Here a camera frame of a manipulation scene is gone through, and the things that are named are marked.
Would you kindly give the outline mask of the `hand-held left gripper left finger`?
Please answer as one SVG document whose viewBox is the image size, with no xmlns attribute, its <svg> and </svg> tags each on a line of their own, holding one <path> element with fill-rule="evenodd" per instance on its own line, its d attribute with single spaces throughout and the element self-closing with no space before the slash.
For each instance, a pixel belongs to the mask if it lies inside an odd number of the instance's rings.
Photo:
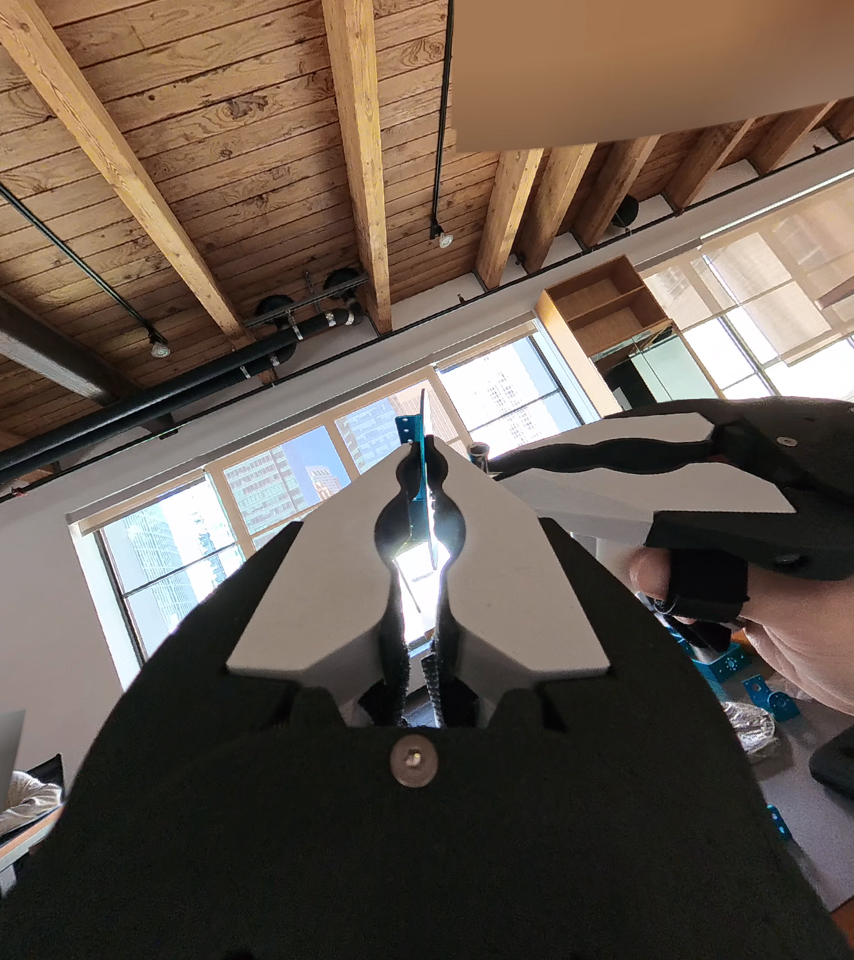
<svg viewBox="0 0 854 960">
<path fill-rule="evenodd" d="M 228 669 L 327 690 L 349 723 L 402 725 L 408 687 L 400 574 L 418 443 L 315 509 L 246 625 Z"/>
</svg>

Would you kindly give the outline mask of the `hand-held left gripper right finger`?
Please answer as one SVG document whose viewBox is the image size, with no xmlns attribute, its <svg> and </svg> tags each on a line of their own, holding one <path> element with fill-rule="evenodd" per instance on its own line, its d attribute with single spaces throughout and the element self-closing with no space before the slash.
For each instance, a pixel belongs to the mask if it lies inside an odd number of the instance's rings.
<svg viewBox="0 0 854 960">
<path fill-rule="evenodd" d="M 427 438 L 435 533 L 448 553 L 427 685 L 441 727 L 484 726 L 505 693 L 610 667 L 536 513 Z"/>
</svg>

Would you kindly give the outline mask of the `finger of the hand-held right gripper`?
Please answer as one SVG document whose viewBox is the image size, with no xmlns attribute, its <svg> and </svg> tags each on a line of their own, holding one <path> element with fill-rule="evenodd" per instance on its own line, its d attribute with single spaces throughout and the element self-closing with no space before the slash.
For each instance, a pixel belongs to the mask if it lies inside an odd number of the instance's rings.
<svg viewBox="0 0 854 960">
<path fill-rule="evenodd" d="M 644 545 L 660 514 L 792 518 L 796 509 L 778 486 L 725 462 L 694 462 L 660 473 L 593 466 L 549 470 L 539 459 L 498 461 L 502 485 L 541 519 L 568 532 L 624 546 Z"/>
<path fill-rule="evenodd" d="M 532 470 L 579 474 L 596 469 L 666 474 L 707 461 L 714 452 L 715 430 L 698 413 L 606 418 L 492 458 L 490 469 L 499 476 Z"/>
</svg>

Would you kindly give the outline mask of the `blue round metal plate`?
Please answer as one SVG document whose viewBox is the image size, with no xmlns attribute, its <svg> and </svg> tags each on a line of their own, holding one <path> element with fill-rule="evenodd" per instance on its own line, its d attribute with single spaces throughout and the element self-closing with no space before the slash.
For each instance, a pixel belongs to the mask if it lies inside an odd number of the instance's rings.
<svg viewBox="0 0 854 960">
<path fill-rule="evenodd" d="M 426 390 L 421 391 L 419 411 L 398 416 L 396 427 L 400 441 L 409 447 L 399 469 L 401 549 L 425 546 L 432 570 L 439 571 L 444 562 L 439 554 L 436 515 L 448 464 L 436 446 Z"/>
</svg>

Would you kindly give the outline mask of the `person's right hand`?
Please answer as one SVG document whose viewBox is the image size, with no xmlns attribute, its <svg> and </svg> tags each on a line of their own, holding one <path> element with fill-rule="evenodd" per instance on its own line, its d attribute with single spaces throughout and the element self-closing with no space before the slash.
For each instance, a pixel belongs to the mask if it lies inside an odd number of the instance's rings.
<svg viewBox="0 0 854 960">
<path fill-rule="evenodd" d="M 751 565 L 745 635 L 775 671 L 818 702 L 854 717 L 854 575 L 804 580 Z"/>
</svg>

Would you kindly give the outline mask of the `large grid window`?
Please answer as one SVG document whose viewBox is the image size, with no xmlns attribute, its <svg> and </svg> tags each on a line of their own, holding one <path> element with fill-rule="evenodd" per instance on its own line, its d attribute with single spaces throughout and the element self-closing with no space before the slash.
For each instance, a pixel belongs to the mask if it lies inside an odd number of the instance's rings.
<svg viewBox="0 0 854 960">
<path fill-rule="evenodd" d="M 257 549 L 396 450 L 397 418 L 422 415 L 466 456 L 474 441 L 498 454 L 600 414 L 529 321 L 97 508 L 73 539 L 121 684 Z"/>
</svg>

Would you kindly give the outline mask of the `wooden bookshelf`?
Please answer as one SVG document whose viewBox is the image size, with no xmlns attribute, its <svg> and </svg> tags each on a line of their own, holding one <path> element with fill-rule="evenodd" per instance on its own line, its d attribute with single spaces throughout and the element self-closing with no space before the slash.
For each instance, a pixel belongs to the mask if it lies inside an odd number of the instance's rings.
<svg viewBox="0 0 854 960">
<path fill-rule="evenodd" d="M 600 416 L 721 395 L 625 256 L 548 286 L 535 312 Z"/>
</svg>

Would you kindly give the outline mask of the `window with roller blinds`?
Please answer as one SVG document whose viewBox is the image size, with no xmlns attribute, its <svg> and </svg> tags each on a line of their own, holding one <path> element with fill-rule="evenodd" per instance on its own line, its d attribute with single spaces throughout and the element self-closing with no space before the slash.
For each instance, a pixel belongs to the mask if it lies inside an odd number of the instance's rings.
<svg viewBox="0 0 854 960">
<path fill-rule="evenodd" d="M 731 400 L 854 394 L 854 173 L 770 207 L 641 272 Z"/>
</svg>

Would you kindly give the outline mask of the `black ceiling pipes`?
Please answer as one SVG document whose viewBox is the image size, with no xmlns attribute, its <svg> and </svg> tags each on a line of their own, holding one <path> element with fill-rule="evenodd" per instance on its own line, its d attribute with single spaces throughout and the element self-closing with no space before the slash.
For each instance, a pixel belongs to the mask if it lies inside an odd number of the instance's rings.
<svg viewBox="0 0 854 960">
<path fill-rule="evenodd" d="M 188 370 L 166 382 L 113 402 L 92 414 L 28 438 L 0 452 L 0 485 L 205 397 L 245 379 L 271 371 L 292 358 L 305 339 L 325 330 L 348 327 L 365 318 L 357 291 L 368 275 L 352 268 L 332 272 L 323 289 L 301 301 L 280 303 L 257 315 L 256 323 L 277 330 L 252 345 Z"/>
</svg>

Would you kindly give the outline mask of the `silver foil bag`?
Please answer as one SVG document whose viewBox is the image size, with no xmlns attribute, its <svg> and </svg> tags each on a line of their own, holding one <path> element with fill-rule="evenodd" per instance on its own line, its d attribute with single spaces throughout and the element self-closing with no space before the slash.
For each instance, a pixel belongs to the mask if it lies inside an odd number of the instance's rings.
<svg viewBox="0 0 854 960">
<path fill-rule="evenodd" d="M 724 701 L 721 706 L 750 763 L 777 752 L 780 741 L 772 714 L 752 702 Z"/>
</svg>

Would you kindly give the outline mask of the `white table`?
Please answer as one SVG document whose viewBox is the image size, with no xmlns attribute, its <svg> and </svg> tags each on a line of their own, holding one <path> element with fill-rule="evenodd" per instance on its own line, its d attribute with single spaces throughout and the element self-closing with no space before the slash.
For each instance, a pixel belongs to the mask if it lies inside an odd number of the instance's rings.
<svg viewBox="0 0 854 960">
<path fill-rule="evenodd" d="M 0 873 L 41 845 L 56 825 L 63 810 L 64 806 L 61 804 L 50 810 L 46 816 L 32 822 L 23 831 L 6 837 L 0 844 Z"/>
</svg>

